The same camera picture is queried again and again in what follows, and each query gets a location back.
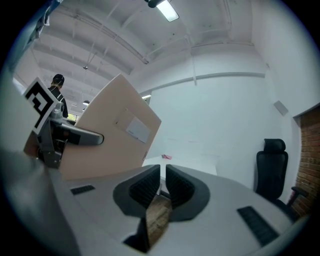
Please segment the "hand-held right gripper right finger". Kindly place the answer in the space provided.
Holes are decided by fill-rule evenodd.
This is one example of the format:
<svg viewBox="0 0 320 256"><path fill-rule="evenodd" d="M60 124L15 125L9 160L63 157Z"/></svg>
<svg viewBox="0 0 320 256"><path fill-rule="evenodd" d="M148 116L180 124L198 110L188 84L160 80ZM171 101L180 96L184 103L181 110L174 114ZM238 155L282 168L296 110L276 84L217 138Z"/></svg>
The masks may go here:
<svg viewBox="0 0 320 256"><path fill-rule="evenodd" d="M209 203L208 186L171 164L166 165L165 185L171 199L170 222L193 220Z"/></svg>

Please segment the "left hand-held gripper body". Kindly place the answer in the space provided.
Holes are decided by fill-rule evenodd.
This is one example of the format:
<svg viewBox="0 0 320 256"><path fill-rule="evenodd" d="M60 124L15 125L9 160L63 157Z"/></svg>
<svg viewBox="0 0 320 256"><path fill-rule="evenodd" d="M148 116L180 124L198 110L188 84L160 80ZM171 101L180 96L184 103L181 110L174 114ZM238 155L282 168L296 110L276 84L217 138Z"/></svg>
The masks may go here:
<svg viewBox="0 0 320 256"><path fill-rule="evenodd" d="M55 169L60 165L62 150L57 147L53 138L51 121L62 122L63 118L68 117L67 103L61 93L64 82L63 76L55 76L50 87L47 88L37 77L23 93L39 114L24 151L42 160L49 168Z"/></svg>

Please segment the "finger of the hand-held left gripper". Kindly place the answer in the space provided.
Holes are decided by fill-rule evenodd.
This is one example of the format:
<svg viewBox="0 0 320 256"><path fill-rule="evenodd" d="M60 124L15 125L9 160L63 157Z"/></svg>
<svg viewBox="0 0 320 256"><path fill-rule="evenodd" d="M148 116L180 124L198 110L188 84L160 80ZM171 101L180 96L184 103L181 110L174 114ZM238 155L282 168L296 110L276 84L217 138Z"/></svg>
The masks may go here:
<svg viewBox="0 0 320 256"><path fill-rule="evenodd" d="M76 127L68 121L50 121L53 138L80 146L97 146L104 141L102 134Z"/></svg>

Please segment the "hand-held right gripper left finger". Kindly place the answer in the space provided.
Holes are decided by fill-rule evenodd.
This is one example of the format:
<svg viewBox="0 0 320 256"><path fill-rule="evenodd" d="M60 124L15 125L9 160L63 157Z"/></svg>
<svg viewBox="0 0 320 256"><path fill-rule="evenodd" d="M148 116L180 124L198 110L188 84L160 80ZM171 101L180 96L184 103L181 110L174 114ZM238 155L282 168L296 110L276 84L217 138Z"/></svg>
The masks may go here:
<svg viewBox="0 0 320 256"><path fill-rule="evenodd" d="M126 216L143 218L160 187L161 166L147 165L146 170L119 183L113 200Z"/></svg>

